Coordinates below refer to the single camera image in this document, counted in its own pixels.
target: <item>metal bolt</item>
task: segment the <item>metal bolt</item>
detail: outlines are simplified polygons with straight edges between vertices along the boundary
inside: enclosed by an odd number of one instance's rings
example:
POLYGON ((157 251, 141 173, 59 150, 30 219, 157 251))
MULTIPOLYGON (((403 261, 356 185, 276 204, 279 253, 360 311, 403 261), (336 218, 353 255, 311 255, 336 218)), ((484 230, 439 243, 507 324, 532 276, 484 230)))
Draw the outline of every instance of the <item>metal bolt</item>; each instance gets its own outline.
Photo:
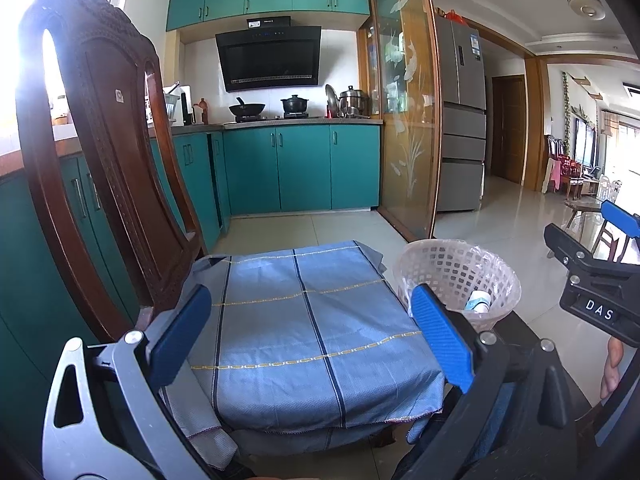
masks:
POLYGON ((142 332, 140 330, 131 330, 124 335, 124 342, 130 345, 135 345, 142 340, 142 332))
POLYGON ((482 332, 480 334, 480 341, 484 345, 494 345, 498 338, 495 336, 493 332, 482 332))
POLYGON ((69 352, 73 352, 74 350, 78 350, 82 346, 82 339, 79 337, 72 337, 65 344, 65 350, 69 352))
POLYGON ((556 349, 556 345, 551 339, 543 339, 540 341, 540 346, 545 352, 553 352, 556 349))

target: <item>kitchen countertop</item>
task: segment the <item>kitchen countertop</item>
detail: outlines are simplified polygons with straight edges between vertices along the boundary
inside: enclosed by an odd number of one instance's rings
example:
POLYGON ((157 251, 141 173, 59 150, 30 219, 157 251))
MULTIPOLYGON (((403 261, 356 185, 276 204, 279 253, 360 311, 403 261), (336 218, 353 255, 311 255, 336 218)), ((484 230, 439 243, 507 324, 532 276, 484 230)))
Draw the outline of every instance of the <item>kitchen countertop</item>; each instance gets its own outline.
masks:
MULTIPOLYGON (((266 128, 269 126, 295 126, 297 124, 375 124, 382 126, 382 119, 347 119, 324 117, 307 119, 266 119, 251 123, 225 123, 225 124, 192 124, 190 126, 172 126, 172 135, 195 134, 201 132, 220 132, 239 130, 243 128, 266 128)), ((149 127, 149 137, 155 137, 156 131, 149 127)), ((56 139, 56 152, 58 156, 72 155, 82 152, 75 128, 72 124, 64 124, 63 127, 54 126, 54 138, 56 139)), ((22 152, 15 150, 0 153, 0 178, 24 168, 22 152)))

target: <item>range hood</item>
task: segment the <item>range hood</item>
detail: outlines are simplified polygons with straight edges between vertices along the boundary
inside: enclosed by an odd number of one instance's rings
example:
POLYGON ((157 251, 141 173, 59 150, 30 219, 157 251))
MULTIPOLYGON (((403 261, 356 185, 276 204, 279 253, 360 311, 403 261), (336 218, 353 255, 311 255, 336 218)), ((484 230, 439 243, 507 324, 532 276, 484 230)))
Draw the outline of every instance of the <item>range hood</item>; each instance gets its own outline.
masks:
POLYGON ((317 86, 321 27, 267 27, 216 34, 227 92, 317 86))

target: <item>refrigerator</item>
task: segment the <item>refrigerator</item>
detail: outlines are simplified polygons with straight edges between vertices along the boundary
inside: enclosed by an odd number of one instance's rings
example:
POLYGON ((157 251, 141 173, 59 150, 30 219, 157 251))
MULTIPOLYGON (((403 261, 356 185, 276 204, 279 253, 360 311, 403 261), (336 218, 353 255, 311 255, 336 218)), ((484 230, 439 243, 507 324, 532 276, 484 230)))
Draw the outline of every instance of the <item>refrigerator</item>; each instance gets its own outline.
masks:
POLYGON ((442 89, 442 163, 436 212, 478 209, 484 179, 486 95, 480 35, 436 16, 442 89))

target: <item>cabinet handle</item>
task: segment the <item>cabinet handle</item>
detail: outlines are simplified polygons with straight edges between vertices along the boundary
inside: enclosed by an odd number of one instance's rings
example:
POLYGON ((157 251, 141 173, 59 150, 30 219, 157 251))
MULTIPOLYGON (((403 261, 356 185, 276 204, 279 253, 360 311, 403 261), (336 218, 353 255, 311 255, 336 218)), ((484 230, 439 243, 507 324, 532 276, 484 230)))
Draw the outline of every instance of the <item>cabinet handle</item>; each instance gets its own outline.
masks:
POLYGON ((76 190, 76 195, 78 195, 78 202, 80 203, 80 218, 86 218, 86 208, 84 207, 84 201, 82 200, 82 192, 80 191, 80 181, 76 178, 72 179, 71 182, 74 185, 76 190))
POLYGON ((100 198, 98 197, 98 190, 95 187, 95 182, 94 182, 94 178, 91 176, 91 173, 87 173, 86 177, 89 179, 89 182, 91 183, 91 188, 94 190, 94 209, 96 211, 100 211, 100 209, 102 209, 102 204, 100 203, 100 198))

